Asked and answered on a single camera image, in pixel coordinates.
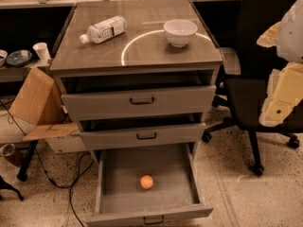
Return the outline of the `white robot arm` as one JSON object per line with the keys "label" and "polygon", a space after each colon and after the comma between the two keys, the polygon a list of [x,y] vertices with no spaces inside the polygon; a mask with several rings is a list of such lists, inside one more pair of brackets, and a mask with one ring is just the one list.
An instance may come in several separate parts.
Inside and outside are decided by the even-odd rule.
{"label": "white robot arm", "polygon": [[263,126],[275,127],[303,99],[303,0],[296,0],[281,21],[257,39],[257,45],[275,46],[277,55],[288,62],[282,70],[272,71],[258,119]]}

